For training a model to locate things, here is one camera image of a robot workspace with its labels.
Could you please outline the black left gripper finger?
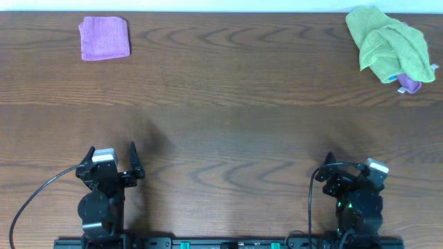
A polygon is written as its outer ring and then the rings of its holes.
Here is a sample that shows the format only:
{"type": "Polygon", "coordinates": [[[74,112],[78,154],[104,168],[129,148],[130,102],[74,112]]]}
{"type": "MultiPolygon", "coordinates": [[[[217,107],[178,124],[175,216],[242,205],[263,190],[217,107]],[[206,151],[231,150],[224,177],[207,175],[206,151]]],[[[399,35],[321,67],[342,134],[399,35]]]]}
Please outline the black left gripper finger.
{"type": "Polygon", "coordinates": [[[81,161],[81,164],[87,164],[88,162],[91,162],[95,150],[96,150],[95,147],[94,147],[94,146],[91,146],[91,147],[89,148],[89,150],[88,150],[86,156],[85,156],[85,157],[83,158],[83,160],[81,161]]]}
{"type": "Polygon", "coordinates": [[[138,157],[134,141],[131,141],[130,144],[129,164],[137,179],[145,178],[145,171],[141,165],[140,158],[138,157]]]}

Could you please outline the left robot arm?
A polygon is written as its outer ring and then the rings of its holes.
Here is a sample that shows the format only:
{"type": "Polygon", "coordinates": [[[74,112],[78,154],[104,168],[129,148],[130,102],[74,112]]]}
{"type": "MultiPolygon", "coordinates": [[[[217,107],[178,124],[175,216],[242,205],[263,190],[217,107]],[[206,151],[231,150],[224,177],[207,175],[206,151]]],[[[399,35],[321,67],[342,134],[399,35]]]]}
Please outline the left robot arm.
{"type": "Polygon", "coordinates": [[[119,172],[115,150],[91,147],[75,170],[75,175],[91,190],[78,204],[84,234],[82,248],[130,249],[139,247],[136,236],[124,229],[125,190],[136,187],[145,171],[132,142],[131,169],[119,172]]]}

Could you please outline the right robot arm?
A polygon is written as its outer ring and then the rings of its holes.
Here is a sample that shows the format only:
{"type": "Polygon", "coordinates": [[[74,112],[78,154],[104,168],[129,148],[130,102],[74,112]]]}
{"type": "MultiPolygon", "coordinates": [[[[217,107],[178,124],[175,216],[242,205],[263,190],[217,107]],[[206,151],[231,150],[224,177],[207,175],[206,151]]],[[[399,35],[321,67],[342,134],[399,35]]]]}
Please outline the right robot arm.
{"type": "Polygon", "coordinates": [[[388,176],[386,164],[373,158],[366,163],[338,162],[329,152],[314,173],[324,183],[323,193],[336,199],[336,236],[331,248],[380,248],[378,230],[383,223],[380,192],[388,176]]]}

